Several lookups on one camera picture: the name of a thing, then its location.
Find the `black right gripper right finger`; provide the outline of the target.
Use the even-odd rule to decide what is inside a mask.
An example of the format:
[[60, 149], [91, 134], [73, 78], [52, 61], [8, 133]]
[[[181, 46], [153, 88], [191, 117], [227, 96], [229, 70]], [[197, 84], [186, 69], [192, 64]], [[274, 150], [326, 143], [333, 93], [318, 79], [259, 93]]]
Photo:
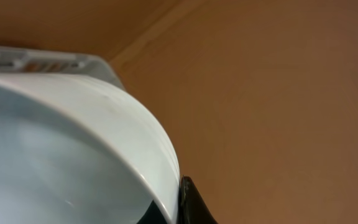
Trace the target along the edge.
[[217, 224], [198, 192], [194, 182], [188, 176], [180, 181], [179, 224]]

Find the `light blue plate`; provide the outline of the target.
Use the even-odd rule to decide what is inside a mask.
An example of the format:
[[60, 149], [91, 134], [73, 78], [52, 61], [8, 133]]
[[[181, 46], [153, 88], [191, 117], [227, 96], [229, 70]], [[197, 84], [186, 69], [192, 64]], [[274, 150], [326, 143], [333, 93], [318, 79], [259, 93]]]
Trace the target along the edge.
[[0, 223], [178, 220], [180, 170], [155, 116], [85, 75], [0, 74]]

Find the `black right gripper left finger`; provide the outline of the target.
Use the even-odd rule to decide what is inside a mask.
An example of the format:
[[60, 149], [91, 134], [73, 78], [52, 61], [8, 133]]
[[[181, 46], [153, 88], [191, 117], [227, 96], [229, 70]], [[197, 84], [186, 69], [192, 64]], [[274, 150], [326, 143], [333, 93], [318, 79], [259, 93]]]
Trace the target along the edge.
[[167, 224], [165, 217], [161, 213], [157, 204], [152, 201], [147, 211], [137, 222], [137, 224]]

